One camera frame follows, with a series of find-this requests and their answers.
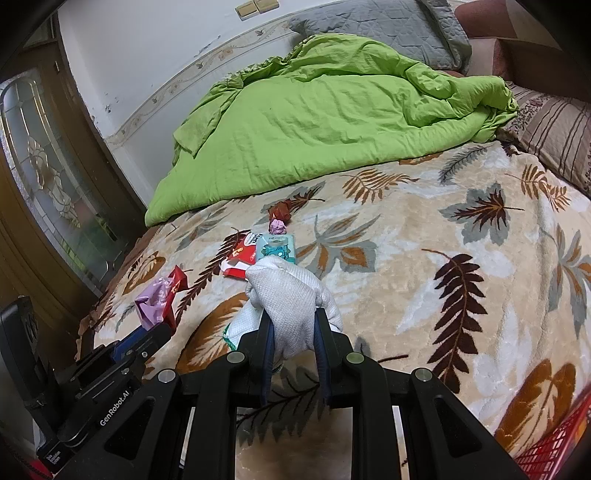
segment white cloth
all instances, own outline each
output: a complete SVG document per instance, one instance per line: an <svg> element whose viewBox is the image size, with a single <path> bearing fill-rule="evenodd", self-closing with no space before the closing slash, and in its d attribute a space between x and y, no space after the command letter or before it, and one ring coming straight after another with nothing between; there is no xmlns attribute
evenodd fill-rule
<svg viewBox="0 0 591 480"><path fill-rule="evenodd" d="M268 256L247 269L246 279L249 300L224 334L232 345L238 347L244 333L258 329L263 309L275 328L275 360L314 349L317 307L325 309L332 331L343 331L343 320L332 294L309 270Z"/></svg>

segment green blanket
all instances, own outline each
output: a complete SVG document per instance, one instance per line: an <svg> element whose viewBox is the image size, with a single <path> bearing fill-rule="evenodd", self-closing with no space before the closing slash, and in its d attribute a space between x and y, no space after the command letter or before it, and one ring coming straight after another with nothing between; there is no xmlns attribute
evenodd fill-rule
<svg viewBox="0 0 591 480"><path fill-rule="evenodd" d="M486 142L516 115L499 77L455 78L364 37L315 35L215 84L174 133L146 225L364 165Z"/></svg>

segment gray pillow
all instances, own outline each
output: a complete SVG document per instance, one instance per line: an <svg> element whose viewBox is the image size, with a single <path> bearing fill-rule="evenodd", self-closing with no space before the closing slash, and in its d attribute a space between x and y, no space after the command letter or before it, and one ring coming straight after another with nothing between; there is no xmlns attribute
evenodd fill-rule
<svg viewBox="0 0 591 480"><path fill-rule="evenodd" d="M447 0L346 0L290 19L305 37L350 33L390 45L433 69L466 73L472 47Z"/></svg>

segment striped pillow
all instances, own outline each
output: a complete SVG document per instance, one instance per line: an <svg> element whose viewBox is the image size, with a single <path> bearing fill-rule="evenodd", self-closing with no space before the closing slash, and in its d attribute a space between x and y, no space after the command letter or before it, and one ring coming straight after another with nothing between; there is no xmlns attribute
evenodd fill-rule
<svg viewBox="0 0 591 480"><path fill-rule="evenodd" d="M507 86L519 103L519 112L497 130L497 137L517 142L554 174L591 197L591 104L512 82Z"/></svg>

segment red plastic crate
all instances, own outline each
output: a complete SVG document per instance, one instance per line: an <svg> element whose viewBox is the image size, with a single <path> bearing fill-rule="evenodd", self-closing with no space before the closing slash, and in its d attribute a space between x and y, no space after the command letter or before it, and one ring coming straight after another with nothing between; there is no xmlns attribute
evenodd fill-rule
<svg viewBox="0 0 591 480"><path fill-rule="evenodd" d="M552 480L577 445L591 419L591 392L547 437L515 458L530 480Z"/></svg>

